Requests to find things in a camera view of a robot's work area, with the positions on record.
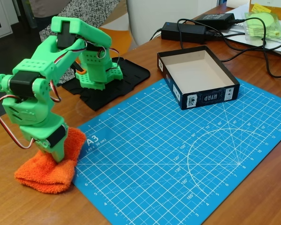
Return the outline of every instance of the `orange cloth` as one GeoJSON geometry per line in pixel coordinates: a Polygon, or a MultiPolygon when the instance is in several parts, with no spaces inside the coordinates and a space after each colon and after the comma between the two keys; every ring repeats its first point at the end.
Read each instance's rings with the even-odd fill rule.
{"type": "Polygon", "coordinates": [[[64,159],[56,163],[51,154],[37,154],[15,172],[15,179],[42,193],[56,194],[69,188],[75,174],[80,150],[86,140],[85,134],[77,128],[68,129],[64,141],[64,159]]]}

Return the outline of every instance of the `robotic arm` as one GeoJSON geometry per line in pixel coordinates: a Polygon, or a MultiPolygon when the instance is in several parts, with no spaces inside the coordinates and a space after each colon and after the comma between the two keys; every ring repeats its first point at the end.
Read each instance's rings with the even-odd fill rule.
{"type": "Polygon", "coordinates": [[[82,70],[76,73],[81,86],[103,90],[113,79],[122,79],[118,64],[112,63],[108,49],[111,38],[80,19],[54,17],[52,31],[36,49],[31,59],[24,59],[12,75],[0,74],[3,107],[12,123],[19,125],[29,146],[23,146],[0,118],[0,123],[15,143],[29,148],[35,143],[43,152],[52,154],[56,162],[64,157],[63,144],[68,126],[64,119],[51,112],[54,102],[60,102],[55,84],[79,57],[82,70]],[[52,89],[58,99],[50,96],[52,89]]]}

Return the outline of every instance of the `cardboard box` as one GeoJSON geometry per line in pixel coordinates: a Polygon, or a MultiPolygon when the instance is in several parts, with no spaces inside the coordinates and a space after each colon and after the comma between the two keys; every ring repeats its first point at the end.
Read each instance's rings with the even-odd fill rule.
{"type": "Polygon", "coordinates": [[[239,82],[205,45],[160,52],[157,64],[181,109],[237,99],[239,82]]]}

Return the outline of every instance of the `cutting mat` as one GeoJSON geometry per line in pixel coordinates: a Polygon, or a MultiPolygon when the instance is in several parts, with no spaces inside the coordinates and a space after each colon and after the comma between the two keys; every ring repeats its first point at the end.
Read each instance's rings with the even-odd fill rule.
{"type": "Polygon", "coordinates": [[[240,83],[182,111],[162,80],[88,121],[74,184],[114,225],[202,223],[281,140],[281,98],[240,83]]]}

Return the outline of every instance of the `black power brick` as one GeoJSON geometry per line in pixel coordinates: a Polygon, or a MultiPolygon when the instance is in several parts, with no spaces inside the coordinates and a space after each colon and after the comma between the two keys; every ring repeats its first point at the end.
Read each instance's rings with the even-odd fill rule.
{"type": "Polygon", "coordinates": [[[227,30],[233,25],[233,23],[231,23],[233,20],[235,20],[233,13],[222,13],[203,14],[195,21],[213,27],[217,30],[227,30]]]}
{"type": "MultiPolygon", "coordinates": [[[[215,40],[220,36],[210,32],[205,26],[191,25],[187,23],[179,24],[182,41],[203,44],[205,40],[215,40]]],[[[161,29],[161,38],[166,40],[180,41],[180,33],[176,22],[166,22],[161,29]]]]}

